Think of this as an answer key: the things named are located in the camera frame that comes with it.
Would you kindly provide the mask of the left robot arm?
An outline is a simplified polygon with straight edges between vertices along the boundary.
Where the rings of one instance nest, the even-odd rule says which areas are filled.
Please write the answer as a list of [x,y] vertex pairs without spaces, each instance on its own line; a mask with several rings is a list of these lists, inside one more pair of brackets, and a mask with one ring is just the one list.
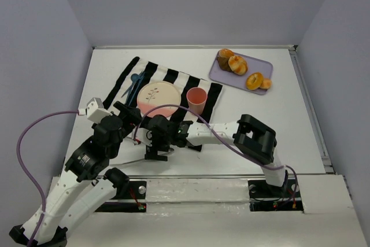
[[111,185],[113,194],[128,189],[129,177],[117,168],[109,169],[108,165],[118,156],[123,139],[142,117],[138,108],[119,101],[113,106],[119,111],[117,115],[107,111],[99,98],[93,98],[84,109],[74,111],[93,123],[93,134],[67,160],[58,184],[49,194],[38,188],[42,203],[29,220],[10,230],[14,242],[24,246],[65,246],[67,229],[60,222],[101,171],[105,171],[103,178]]

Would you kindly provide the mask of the orange bagel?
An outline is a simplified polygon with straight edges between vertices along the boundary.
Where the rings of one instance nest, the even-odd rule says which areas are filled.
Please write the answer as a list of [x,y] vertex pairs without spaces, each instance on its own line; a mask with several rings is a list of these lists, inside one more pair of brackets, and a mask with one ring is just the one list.
[[264,80],[263,75],[260,72],[252,73],[247,79],[246,79],[246,88],[248,90],[256,90],[258,89],[262,82]]

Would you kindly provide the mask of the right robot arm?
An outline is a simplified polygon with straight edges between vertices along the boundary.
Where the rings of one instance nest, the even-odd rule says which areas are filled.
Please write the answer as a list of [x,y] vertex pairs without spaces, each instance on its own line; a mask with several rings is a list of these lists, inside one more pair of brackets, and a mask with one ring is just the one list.
[[224,145],[259,165],[268,185],[280,188],[286,184],[286,170],[274,154],[275,131],[250,115],[221,124],[175,123],[156,115],[139,128],[136,136],[147,146],[146,158],[150,160],[159,160],[158,152],[167,152],[171,146],[196,149],[203,145]]

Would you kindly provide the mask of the metal tongs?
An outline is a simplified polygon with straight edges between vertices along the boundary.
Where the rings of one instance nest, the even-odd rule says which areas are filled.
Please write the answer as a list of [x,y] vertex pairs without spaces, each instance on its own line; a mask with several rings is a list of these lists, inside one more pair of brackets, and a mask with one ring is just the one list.
[[[158,156],[160,158],[167,158],[174,151],[175,151],[174,148],[169,148],[169,150],[167,152],[162,152]],[[140,159],[137,159],[137,160],[127,161],[127,162],[123,162],[123,163],[110,163],[110,166],[113,166],[113,167],[124,166],[124,165],[128,165],[128,164],[138,163],[138,162],[141,162],[141,161],[144,161],[144,160],[145,160],[145,158],[140,158]]]

